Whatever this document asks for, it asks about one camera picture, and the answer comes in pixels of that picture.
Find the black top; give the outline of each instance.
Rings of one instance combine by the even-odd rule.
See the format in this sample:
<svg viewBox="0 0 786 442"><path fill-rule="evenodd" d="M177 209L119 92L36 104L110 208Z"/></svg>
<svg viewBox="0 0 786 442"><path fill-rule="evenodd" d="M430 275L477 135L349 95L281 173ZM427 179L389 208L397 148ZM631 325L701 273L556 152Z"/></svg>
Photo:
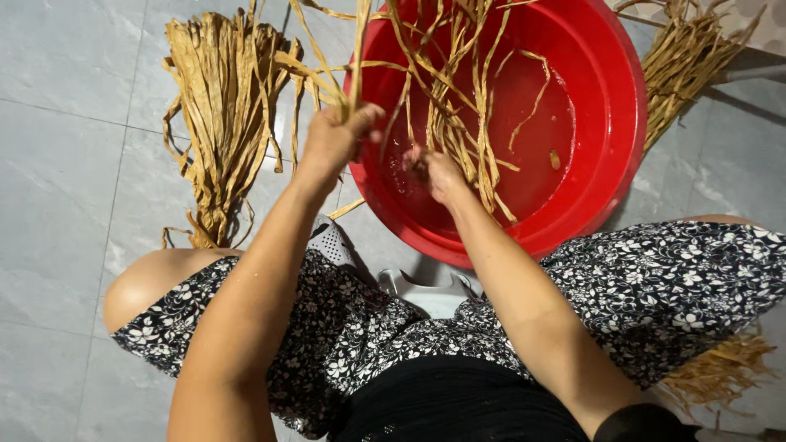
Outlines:
<svg viewBox="0 0 786 442"><path fill-rule="evenodd" d="M614 413L595 442L694 442L693 427L665 408L634 405ZM329 440L525 440L588 442L548 390L515 371L468 356L400 362L353 394Z"/></svg>

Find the hand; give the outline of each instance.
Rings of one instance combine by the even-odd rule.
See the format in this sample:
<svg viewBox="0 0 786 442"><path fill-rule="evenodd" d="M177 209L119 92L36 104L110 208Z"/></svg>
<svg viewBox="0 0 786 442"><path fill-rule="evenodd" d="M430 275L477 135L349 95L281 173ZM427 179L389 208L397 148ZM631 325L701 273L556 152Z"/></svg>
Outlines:
<svg viewBox="0 0 786 442"><path fill-rule="evenodd" d="M404 153L406 170L413 171L428 183L432 197L449 210L466 198L469 187L458 165L444 153L429 152L418 144Z"/></svg>
<svg viewBox="0 0 786 442"><path fill-rule="evenodd" d="M339 109L331 106L314 115L308 126L308 139L303 148L303 159L295 174L300 180L307 180L329 192L344 166L357 156L358 140L368 136L373 143L382 141L382 134L371 124L385 115L377 105L361 105L346 123L339 122Z"/></svg>

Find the floral skirt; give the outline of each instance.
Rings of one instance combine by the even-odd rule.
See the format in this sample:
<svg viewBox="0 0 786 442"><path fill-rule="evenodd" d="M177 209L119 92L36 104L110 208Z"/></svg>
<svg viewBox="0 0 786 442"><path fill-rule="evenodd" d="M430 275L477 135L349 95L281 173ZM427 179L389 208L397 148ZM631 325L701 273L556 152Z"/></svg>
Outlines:
<svg viewBox="0 0 786 442"><path fill-rule="evenodd" d="M177 377L200 315L237 261L205 267L112 337ZM786 237L739 224L640 224L571 239L540 264L597 343L643 389L786 294ZM426 355L483 358L531 378L485 297L466 300L452 319L423 319L309 250L287 333L267 372L270 409L317 439L349 395L390 366Z"/></svg>

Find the tile grout line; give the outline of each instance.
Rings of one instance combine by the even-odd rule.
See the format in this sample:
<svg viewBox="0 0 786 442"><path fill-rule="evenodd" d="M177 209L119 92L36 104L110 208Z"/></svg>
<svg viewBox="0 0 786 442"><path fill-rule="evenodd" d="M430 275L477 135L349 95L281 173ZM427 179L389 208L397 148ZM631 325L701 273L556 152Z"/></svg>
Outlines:
<svg viewBox="0 0 786 442"><path fill-rule="evenodd" d="M120 181L120 168L123 165L123 153L126 150L126 139L128 136L128 118L130 115L131 109L131 100L134 97L134 86L136 84L137 79L137 66L139 64L139 53L141 52L142 48L142 39L145 37L145 19L147 18L147 10L148 10L149 0L145 0L145 7L142 12L142 21L139 24L139 44L137 45L137 56L136 60L134 61L134 78L131 80L131 93L128 96L128 108L126 114L126 124L124 124L125 130L123 131L123 144L120 146L120 158L117 161L117 176L115 177L115 192L112 196L112 207L109 209L109 223L106 228L106 239L104 240L104 256L101 258L101 268L100 268L100 276L98 277L98 296L96 297L95 305L93 306L93 324L90 327L90 343L87 346L87 360L85 361L85 375L82 378L82 391L79 394L79 408L77 409L76 415L76 426L74 428L74 437L73 440L76 442L77 437L79 437L79 423L82 421L82 405L85 400L85 387L87 385L87 370L90 366L90 355L93 352L93 331L95 330L95 322L97 317L97 310L98 310L98 302L101 300L101 284L104 282L104 265L106 264L106 251L109 247L109 232L112 231L112 216L115 213L115 203L117 202L117 186Z"/></svg>
<svg viewBox="0 0 786 442"><path fill-rule="evenodd" d="M22 105L22 106L27 106L27 107L41 109L41 110L46 110L46 111L51 111L51 112L57 112L57 113L61 113L61 114L68 115L68 116L75 116L77 118L85 118L87 120L93 120L93 121L97 121L99 123L115 124L116 126L123 126L123 127L126 126L123 123L116 123L114 121L102 120L100 118L95 118L95 117L87 116L87 115L79 115L78 113L66 112L66 111L60 110L60 109L52 109L52 108L46 108L44 106L39 106L39 105L31 105L30 103L23 103L22 101L9 100L8 98L0 98L0 101L6 101L8 103L13 103L15 105Z"/></svg>
<svg viewBox="0 0 786 442"><path fill-rule="evenodd" d="M707 121L704 123L704 131L701 134L701 147L699 148L699 156L696 158L696 174L693 176L693 181L690 183L690 194L688 195L688 207L685 208L685 216L690 216L688 214L688 210L691 208L691 200L693 199L693 194L696 192L696 179L698 178L699 174L699 167L701 165L701 156L704 153L704 145L707 143L707 129L710 126L710 118L712 117L712 110L715 109L715 100L710 100L710 108L707 109Z"/></svg>
<svg viewBox="0 0 786 442"><path fill-rule="evenodd" d="M76 333L76 332L67 331L67 330L59 330L59 329L53 329L51 327L44 327L44 326L40 326L38 324L25 324L24 322L9 321L8 319L0 319L0 323L13 324L14 326L32 327L34 329L48 330L48 331L53 331L53 332L58 332L58 333L67 333L67 334L71 334L73 336L79 336L79 337L88 337L88 338L92 338L93 337L93 330L92 329L90 329L90 333L89 334L81 334L81 333Z"/></svg>

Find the small stool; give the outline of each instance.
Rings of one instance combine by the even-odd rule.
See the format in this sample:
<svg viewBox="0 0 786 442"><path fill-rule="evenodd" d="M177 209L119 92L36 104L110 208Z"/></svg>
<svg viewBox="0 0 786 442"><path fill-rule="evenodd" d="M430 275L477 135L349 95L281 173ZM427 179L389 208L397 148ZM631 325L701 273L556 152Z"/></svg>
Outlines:
<svg viewBox="0 0 786 442"><path fill-rule="evenodd" d="M446 287L428 287L412 283L399 269L389 269L381 271L376 282L380 290L416 305L431 319L453 318L459 304L477 299L469 280L461 274L451 274Z"/></svg>

